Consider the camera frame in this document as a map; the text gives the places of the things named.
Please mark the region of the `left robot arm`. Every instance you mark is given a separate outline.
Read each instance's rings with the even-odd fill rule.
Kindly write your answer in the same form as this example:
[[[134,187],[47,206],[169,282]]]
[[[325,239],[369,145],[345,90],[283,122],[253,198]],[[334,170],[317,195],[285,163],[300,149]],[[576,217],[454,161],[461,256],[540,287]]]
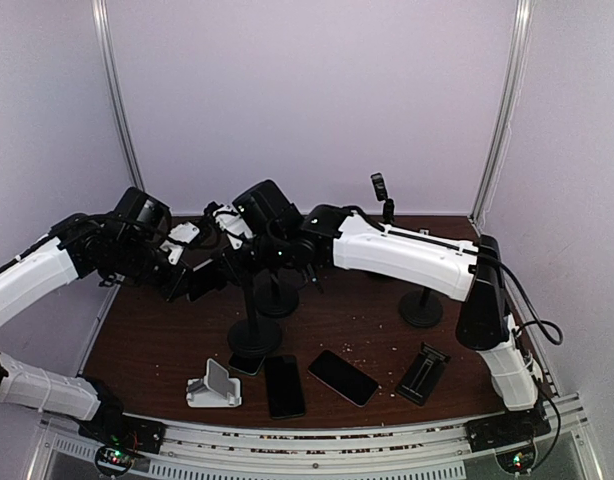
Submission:
[[[128,188],[103,214],[73,214],[0,267],[0,328],[46,295],[97,273],[105,287],[149,285],[167,301],[189,294],[186,250],[209,250],[221,231],[216,203],[190,222],[173,225],[167,205]],[[66,377],[21,363],[0,351],[0,403],[72,417],[110,444],[131,433],[121,401],[100,381]]]

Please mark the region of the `grey smartphone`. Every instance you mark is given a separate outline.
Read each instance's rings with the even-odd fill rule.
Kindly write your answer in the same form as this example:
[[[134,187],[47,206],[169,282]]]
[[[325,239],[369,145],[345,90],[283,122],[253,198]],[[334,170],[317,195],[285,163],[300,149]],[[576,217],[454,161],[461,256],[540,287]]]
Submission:
[[[236,354],[232,354],[229,361],[228,366],[230,369],[247,375],[247,376],[256,376],[261,368],[263,367],[265,362],[265,357],[242,357]]]

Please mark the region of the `black folding phone stand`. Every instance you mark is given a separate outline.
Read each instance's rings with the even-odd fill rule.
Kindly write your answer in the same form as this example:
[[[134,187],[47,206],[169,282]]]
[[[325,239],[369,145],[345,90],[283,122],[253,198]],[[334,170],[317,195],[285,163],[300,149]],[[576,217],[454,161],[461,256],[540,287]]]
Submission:
[[[396,385],[395,392],[417,406],[424,406],[450,360],[448,354],[422,342],[418,355]]]

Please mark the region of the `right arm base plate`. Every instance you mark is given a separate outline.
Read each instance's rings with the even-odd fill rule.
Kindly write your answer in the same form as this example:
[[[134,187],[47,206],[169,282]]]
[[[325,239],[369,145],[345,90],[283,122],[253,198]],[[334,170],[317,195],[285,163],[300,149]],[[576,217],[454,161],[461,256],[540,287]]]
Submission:
[[[540,414],[507,412],[465,424],[466,437],[472,452],[499,449],[551,432],[551,424]]]

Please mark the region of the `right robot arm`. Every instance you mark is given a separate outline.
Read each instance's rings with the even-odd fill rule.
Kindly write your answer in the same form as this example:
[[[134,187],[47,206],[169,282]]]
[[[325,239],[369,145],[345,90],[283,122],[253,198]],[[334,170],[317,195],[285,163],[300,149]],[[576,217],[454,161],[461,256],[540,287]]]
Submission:
[[[356,205],[320,204],[302,215],[271,180],[212,217],[252,269],[330,265],[405,281],[460,302],[456,338],[482,357],[510,411],[500,419],[500,433],[517,442],[537,426],[543,372],[522,350],[523,327],[506,301],[512,273],[495,238],[471,242],[417,233],[376,221]]]

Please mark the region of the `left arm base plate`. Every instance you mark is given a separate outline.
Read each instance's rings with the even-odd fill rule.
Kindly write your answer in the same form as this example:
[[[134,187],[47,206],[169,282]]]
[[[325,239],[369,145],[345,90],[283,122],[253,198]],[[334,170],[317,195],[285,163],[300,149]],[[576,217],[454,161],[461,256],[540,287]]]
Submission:
[[[165,436],[163,423],[124,415],[119,433],[105,433],[103,427],[93,421],[77,420],[78,433],[86,438],[110,446],[122,452],[158,454]]]

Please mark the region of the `pink smartphone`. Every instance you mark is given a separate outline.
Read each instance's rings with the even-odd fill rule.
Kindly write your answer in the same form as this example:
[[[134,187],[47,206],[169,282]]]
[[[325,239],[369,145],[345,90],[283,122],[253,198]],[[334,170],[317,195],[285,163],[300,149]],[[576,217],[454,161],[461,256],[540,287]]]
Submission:
[[[376,380],[330,350],[323,350],[308,372],[357,407],[364,407],[379,389]]]

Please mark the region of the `blue smartphone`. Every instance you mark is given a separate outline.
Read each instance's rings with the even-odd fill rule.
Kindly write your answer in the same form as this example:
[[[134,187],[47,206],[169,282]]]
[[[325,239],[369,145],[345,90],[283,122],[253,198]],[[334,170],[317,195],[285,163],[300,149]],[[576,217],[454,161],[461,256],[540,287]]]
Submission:
[[[268,357],[264,374],[270,417],[280,420],[303,416],[306,404],[296,357]]]

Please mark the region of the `black stand with pink phone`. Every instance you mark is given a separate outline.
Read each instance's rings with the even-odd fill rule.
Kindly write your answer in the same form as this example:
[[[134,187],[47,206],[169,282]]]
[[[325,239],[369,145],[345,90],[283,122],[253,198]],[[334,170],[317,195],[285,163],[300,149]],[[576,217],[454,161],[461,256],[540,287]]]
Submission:
[[[395,202],[389,196],[383,175],[380,172],[370,176],[374,193],[378,202],[382,203],[382,218],[387,224],[393,224],[395,220]]]

